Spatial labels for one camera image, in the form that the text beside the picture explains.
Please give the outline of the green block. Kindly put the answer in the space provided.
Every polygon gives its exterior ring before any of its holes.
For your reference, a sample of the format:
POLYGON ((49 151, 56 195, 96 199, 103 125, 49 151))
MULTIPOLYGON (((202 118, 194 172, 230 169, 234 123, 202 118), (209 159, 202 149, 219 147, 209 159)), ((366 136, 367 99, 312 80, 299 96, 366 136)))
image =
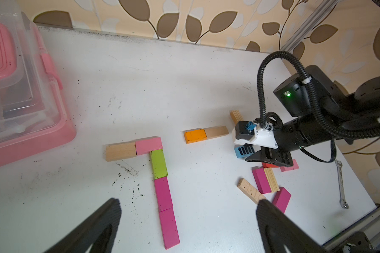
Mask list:
POLYGON ((150 155, 151 155, 154 179, 167 177, 168 171, 167 171, 163 149, 151 151, 150 155))

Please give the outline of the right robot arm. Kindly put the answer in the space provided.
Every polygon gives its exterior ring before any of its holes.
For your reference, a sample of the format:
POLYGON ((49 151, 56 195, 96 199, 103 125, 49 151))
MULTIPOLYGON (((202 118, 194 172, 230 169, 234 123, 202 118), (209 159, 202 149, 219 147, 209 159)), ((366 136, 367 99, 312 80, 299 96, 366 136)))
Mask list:
POLYGON ((337 156, 335 141, 349 144, 355 140, 380 137, 380 77, 363 83, 356 92, 345 95, 317 66, 303 66, 291 53, 276 51, 261 63, 257 73, 259 117, 236 125, 236 138, 252 145, 253 137, 264 132, 273 135, 274 146, 261 144, 260 150, 246 157, 247 162, 262 162, 292 167, 291 153, 306 152, 307 147, 330 142, 330 162, 337 156), (296 73, 282 82, 274 95, 292 116, 283 122, 267 111, 263 77, 274 59, 288 61, 296 73))

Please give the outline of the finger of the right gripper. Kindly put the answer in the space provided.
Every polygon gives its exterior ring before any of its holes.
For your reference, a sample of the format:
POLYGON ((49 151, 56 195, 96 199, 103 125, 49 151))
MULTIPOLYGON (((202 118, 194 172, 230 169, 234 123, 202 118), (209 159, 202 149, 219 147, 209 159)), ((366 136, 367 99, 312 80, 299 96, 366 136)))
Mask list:
POLYGON ((291 153, 278 150, 259 150, 245 158, 245 161, 270 163, 279 167, 290 167, 293 165, 291 153))

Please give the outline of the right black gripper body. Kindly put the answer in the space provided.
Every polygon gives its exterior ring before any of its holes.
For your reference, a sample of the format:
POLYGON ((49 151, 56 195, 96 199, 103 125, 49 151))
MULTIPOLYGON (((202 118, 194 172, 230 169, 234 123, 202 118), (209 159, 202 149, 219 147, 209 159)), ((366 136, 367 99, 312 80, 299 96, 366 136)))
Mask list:
POLYGON ((278 147, 263 148, 262 154, 266 158, 274 158, 277 155, 283 157, 295 150, 316 158, 306 148, 327 141, 332 142, 333 136, 324 130, 314 117, 298 117, 285 123, 280 130, 274 131, 274 137, 278 147))

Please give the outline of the orange block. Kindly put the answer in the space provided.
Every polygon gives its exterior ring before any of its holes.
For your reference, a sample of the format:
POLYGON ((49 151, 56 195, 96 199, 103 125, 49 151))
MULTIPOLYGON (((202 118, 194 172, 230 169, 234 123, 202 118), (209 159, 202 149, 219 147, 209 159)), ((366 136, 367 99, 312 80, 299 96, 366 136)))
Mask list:
POLYGON ((192 131, 187 131, 184 133, 185 142, 187 144, 205 141, 208 137, 204 129, 197 129, 192 131))

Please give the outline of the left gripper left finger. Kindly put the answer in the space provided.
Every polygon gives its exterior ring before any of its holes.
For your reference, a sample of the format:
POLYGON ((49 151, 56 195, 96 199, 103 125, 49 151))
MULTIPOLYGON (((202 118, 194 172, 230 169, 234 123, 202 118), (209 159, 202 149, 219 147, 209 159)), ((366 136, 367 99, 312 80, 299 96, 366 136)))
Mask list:
POLYGON ((121 218, 120 201, 111 198, 47 253, 110 253, 121 218))

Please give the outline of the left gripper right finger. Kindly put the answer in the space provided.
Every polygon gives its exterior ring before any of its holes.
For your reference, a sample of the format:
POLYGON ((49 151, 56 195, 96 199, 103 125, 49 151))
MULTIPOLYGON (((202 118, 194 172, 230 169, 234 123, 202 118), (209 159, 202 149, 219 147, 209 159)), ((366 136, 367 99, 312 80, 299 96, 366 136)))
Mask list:
POLYGON ((266 253, 326 252, 270 201, 260 200, 255 213, 266 253))

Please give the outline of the blue striped block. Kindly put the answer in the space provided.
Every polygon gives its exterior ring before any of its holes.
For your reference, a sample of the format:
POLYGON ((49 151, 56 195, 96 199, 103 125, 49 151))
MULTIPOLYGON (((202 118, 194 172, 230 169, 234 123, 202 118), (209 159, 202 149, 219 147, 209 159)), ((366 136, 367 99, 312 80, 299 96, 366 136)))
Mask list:
POLYGON ((244 159, 255 153, 254 147, 251 144, 245 144, 234 148, 235 155, 238 159, 244 159))

